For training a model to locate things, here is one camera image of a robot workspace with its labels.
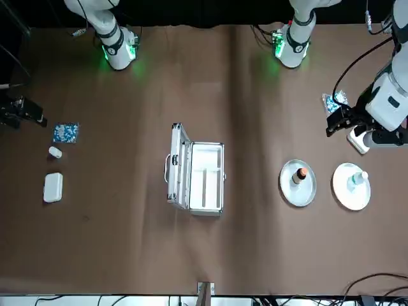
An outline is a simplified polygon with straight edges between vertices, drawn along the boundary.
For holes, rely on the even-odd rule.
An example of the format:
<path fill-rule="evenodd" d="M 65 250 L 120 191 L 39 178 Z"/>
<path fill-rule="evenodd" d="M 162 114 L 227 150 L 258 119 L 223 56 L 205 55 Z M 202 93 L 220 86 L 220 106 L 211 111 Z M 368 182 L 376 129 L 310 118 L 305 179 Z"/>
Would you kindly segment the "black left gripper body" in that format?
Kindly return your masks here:
<path fill-rule="evenodd" d="M 374 119 L 366 111 L 366 106 L 372 99 L 372 89 L 373 86 L 368 86 L 362 94 L 360 94 L 356 105 L 353 107 L 342 106 L 342 128 L 349 128 L 353 125 L 366 126 L 371 128 L 374 124 Z"/>

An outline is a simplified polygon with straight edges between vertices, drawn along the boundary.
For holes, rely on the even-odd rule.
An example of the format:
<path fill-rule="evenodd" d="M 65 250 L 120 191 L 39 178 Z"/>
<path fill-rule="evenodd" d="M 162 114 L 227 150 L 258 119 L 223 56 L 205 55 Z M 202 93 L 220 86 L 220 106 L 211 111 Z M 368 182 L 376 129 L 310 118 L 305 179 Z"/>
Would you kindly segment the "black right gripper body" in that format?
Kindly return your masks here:
<path fill-rule="evenodd" d="M 1 123 L 18 123 L 27 119 L 24 100 L 1 100 Z"/>

